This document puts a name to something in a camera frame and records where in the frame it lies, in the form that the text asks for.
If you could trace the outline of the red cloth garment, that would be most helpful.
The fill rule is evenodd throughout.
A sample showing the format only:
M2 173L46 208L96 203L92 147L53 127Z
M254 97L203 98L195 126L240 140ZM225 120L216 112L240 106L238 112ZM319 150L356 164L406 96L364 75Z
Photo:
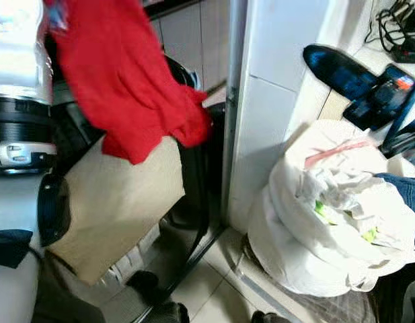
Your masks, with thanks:
M45 0L63 10L54 28L63 77L105 154L139 164L173 137L185 147L207 141L204 92L176 82L139 0Z

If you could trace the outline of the blue denim jeans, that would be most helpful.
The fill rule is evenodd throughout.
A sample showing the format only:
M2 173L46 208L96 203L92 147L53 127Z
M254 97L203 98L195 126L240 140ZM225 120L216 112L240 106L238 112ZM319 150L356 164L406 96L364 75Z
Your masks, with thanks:
M401 196L404 201L404 207L398 207L386 213L385 221L389 227L389 233L393 231L397 233L398 227L409 229L410 224L410 210L415 214L415 178L408 178L407 176L396 176L389 173L375 174L376 178L381 178L383 181L395 187L397 193L389 193L389 203L392 206L397 206L397 196Z

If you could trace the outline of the white garment with green print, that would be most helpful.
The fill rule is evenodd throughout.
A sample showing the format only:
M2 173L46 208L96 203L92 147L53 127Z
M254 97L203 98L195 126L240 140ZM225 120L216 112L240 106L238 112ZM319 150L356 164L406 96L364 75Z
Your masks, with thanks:
M379 239L383 216L395 201L393 186L368 172L338 168L304 170L297 196L315 203L315 212L328 225L349 224L362 239L385 246Z

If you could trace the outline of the white laundry bag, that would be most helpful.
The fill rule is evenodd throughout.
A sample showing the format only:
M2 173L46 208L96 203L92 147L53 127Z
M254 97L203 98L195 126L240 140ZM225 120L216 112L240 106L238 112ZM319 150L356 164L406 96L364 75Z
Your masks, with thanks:
M297 196L304 170L338 168L388 173L387 159L367 132L345 120L317 120L281 153L250 209L248 240L264 271L285 289L336 297L368 292L380 277L415 262L415 214L410 228L389 233L383 216L373 245L351 225L328 225L315 203Z

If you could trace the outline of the grey woven floor mat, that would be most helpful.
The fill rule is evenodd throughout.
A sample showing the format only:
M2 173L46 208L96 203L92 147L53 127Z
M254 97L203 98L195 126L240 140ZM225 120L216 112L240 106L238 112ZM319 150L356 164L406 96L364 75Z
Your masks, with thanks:
M336 297L317 297L294 293L280 286L264 271L254 256L248 237L241 238L241 256L235 274L272 310L291 315L292 321L305 323L377 323L377 315L367 293L351 291Z

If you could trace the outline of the black robot right foot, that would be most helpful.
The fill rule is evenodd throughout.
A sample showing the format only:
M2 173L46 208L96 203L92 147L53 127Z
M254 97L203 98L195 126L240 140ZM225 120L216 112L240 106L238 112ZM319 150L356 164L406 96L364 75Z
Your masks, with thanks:
M274 312L258 310L253 313L250 323L291 323L291 321Z

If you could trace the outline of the black robot foot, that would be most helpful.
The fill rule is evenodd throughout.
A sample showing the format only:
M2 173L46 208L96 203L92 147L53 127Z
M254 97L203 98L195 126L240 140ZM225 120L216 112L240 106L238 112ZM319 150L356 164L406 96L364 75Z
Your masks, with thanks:
M190 323L188 308L170 301L154 308L143 323Z
M291 321L274 312L258 310L253 313L250 323L291 323Z

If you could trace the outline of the black washer door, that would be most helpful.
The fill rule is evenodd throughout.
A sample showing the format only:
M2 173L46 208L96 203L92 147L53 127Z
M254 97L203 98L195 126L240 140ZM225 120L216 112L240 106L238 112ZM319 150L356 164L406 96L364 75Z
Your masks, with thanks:
M205 108L211 120L211 137L197 147L178 147L182 160L184 196L163 216L160 237L155 243L158 256L136 272L126 285L133 288L145 311L131 323L143 323L154 308L174 301L173 292L199 267L207 250L225 229L221 219L221 169L225 132L225 82L209 90Z

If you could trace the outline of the black robot left foot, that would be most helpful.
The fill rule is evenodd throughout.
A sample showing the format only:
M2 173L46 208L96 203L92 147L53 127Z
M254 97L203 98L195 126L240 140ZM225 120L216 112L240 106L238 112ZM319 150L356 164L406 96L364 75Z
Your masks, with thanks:
M190 323L188 308L170 301L154 308L143 323Z

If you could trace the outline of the white ribbed plastic part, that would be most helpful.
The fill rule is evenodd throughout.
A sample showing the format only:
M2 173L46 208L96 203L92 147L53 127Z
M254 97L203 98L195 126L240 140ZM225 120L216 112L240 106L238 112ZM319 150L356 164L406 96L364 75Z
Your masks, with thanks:
M146 267L146 258L153 258L152 246L160 237L160 225L156 224L148 233L137 242L137 245L130 249L121 259L118 259L104 274L100 282L108 284L116 282L126 283L137 271Z

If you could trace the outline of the grey metal frame post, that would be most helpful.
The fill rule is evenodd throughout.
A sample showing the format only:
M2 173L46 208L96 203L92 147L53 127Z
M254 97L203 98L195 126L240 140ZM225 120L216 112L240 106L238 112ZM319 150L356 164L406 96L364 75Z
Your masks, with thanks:
M233 225L234 210L231 196L233 164L237 144L238 101L240 96L242 56L246 42L250 0L228 0L229 30L227 79L225 83L225 132L223 133L222 218L227 227Z

